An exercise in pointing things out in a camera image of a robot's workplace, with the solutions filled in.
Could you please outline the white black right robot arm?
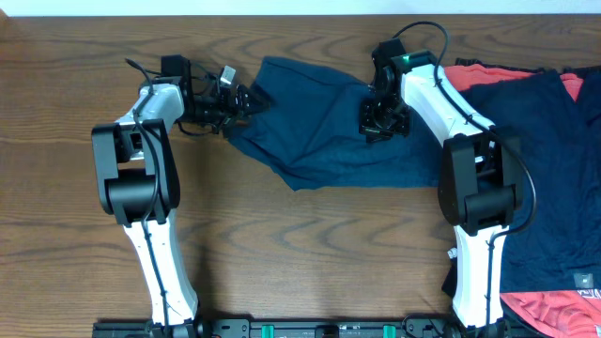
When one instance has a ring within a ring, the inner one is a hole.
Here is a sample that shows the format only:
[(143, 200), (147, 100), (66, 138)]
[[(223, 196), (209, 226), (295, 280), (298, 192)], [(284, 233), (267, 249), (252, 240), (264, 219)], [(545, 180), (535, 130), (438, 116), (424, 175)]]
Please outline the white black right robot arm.
[(373, 98), (362, 103), (360, 132), (367, 142), (406, 136), (419, 117), (439, 142), (439, 207), (456, 238), (453, 311), (466, 334), (501, 336), (501, 232), (521, 205), (521, 169), (503, 147), (517, 137), (480, 115), (455, 89), (428, 52), (372, 53)]

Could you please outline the dark blue denim shorts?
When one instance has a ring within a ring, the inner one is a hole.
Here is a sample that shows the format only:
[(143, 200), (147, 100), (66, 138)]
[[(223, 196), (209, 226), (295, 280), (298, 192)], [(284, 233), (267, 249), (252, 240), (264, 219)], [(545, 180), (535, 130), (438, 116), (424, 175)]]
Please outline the dark blue denim shorts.
[(435, 187), (441, 147), (420, 119), (409, 135), (369, 143), (360, 134), (367, 83), (337, 69), (267, 56), (253, 90), (270, 108), (235, 128), (230, 143), (294, 191), (323, 187)]

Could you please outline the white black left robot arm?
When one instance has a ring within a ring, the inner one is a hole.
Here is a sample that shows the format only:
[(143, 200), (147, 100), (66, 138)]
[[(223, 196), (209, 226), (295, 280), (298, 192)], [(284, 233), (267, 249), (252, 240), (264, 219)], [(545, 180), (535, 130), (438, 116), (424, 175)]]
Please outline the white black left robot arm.
[(155, 76), (138, 89), (130, 110), (91, 131), (100, 204), (133, 244), (152, 302), (152, 325), (168, 330), (193, 323), (198, 297), (187, 276), (176, 233), (180, 184), (169, 132), (177, 123), (226, 134), (266, 112), (258, 88), (217, 80), (193, 92), (187, 76)]

